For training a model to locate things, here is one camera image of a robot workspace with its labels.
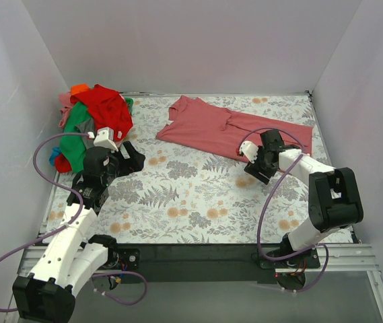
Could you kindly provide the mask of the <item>pink t shirt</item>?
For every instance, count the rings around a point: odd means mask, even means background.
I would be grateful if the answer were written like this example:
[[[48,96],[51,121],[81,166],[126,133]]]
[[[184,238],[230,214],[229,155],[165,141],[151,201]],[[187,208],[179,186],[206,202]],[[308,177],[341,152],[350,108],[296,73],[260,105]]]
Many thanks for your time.
[[[237,154],[241,140],[261,127],[287,131],[293,137],[283,133],[286,144],[296,144],[298,139],[306,153],[312,152],[312,127],[236,112],[210,105],[200,98],[181,96],[169,107],[169,121],[157,133],[157,139],[241,162],[246,161]]]

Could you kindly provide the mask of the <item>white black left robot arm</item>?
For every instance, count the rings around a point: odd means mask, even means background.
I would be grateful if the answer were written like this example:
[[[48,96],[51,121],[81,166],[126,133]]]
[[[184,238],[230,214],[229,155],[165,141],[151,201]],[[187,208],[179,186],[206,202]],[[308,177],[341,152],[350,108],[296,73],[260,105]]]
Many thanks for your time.
[[[107,235],[88,237],[108,198],[108,187],[117,178],[143,169],[145,156],[129,141],[118,151],[92,147],[78,172],[61,224],[39,261],[13,283],[13,296],[21,318],[35,322],[68,322],[77,294],[99,269],[122,269],[116,239]]]

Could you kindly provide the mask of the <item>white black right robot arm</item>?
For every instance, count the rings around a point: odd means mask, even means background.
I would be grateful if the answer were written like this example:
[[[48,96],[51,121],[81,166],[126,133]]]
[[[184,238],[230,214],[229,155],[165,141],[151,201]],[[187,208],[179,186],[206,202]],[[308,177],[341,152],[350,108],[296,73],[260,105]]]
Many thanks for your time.
[[[298,266],[305,252],[317,247],[331,234],[363,220],[363,207],[354,171],[323,164],[305,151],[305,145],[294,135],[288,145],[284,130],[263,127],[255,130],[261,144],[244,137],[237,154],[245,157],[245,172],[268,184],[277,172],[282,175],[274,185],[278,189],[286,176],[291,175],[308,188],[308,217],[279,244],[277,256],[270,256],[261,246],[261,233],[256,234],[258,254],[266,260],[281,261],[285,266]]]

